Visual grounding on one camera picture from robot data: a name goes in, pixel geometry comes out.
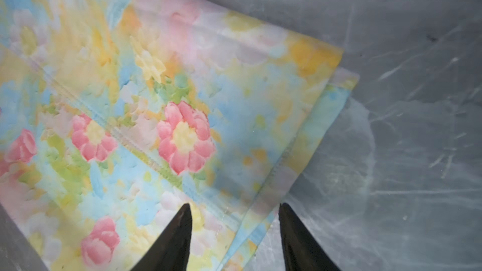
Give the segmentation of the pastel floral skirt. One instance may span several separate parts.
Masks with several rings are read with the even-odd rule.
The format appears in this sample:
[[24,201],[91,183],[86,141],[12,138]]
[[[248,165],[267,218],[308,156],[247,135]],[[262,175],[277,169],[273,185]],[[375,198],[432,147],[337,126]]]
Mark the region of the pastel floral skirt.
[[206,0],[1,0],[1,204],[48,270],[129,270],[188,203],[242,270],[358,76]]

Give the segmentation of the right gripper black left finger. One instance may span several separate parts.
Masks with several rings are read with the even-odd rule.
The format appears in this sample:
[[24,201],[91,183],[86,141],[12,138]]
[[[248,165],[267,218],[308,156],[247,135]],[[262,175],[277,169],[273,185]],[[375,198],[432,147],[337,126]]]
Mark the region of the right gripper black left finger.
[[185,203],[132,271],[186,271],[190,256],[193,218]]

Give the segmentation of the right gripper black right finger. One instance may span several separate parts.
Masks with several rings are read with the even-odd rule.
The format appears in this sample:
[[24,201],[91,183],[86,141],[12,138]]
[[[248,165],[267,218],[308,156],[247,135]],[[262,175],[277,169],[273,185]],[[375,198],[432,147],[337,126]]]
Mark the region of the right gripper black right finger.
[[278,215],[286,270],[341,271],[288,203],[280,205]]

